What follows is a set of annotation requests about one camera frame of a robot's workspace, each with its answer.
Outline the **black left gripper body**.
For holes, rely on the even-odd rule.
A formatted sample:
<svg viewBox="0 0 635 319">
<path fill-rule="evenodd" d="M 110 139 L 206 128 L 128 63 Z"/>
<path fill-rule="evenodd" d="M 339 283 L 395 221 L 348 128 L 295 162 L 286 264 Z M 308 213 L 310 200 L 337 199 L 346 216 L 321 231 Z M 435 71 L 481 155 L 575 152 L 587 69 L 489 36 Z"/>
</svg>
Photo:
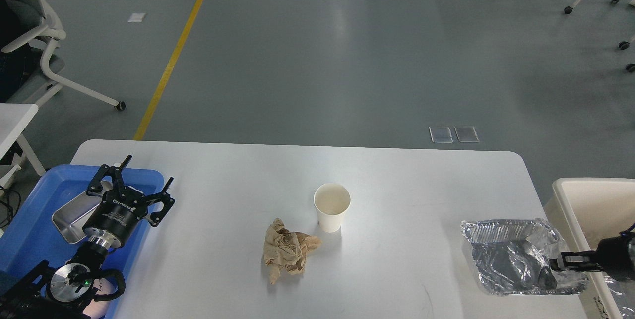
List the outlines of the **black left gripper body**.
<svg viewBox="0 0 635 319">
<path fill-rule="evenodd" d="M 95 208 L 82 230 L 91 242 L 107 249 L 118 249 L 128 242 L 147 214 L 148 205 L 140 200 L 129 204 L 107 198 Z"/>
</svg>

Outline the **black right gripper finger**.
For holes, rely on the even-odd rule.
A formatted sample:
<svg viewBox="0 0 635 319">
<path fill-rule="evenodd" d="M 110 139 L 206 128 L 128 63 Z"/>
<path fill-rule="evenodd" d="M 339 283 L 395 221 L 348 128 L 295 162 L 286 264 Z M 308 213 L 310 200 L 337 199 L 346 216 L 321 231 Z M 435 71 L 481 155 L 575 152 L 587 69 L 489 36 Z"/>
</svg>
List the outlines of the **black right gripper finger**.
<svg viewBox="0 0 635 319">
<path fill-rule="evenodd" d="M 561 252 L 556 258 L 549 260 L 552 271 L 598 272 L 598 265 L 593 260 L 595 251 Z"/>
</svg>

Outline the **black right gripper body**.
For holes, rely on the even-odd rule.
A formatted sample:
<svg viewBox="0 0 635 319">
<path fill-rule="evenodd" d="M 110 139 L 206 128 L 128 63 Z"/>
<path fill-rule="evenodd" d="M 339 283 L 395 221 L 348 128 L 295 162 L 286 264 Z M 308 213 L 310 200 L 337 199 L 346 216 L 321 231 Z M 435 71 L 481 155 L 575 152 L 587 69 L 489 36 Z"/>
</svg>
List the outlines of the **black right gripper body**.
<svg viewBox="0 0 635 319">
<path fill-rule="evenodd" d="M 634 238 L 614 236 L 602 239 L 593 254 L 594 262 L 616 281 L 634 281 Z"/>
</svg>

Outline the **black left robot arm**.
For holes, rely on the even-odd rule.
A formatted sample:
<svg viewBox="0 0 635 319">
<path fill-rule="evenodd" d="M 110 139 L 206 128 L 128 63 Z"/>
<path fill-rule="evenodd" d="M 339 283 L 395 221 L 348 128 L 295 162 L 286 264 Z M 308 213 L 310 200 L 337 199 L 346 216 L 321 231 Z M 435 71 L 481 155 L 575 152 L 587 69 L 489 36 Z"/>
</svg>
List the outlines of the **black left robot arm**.
<svg viewBox="0 0 635 319">
<path fill-rule="evenodd" d="M 149 226 L 175 204 L 173 178 L 122 163 L 47 172 L 1 238 L 3 319 L 88 319 L 116 305 Z"/>
</svg>

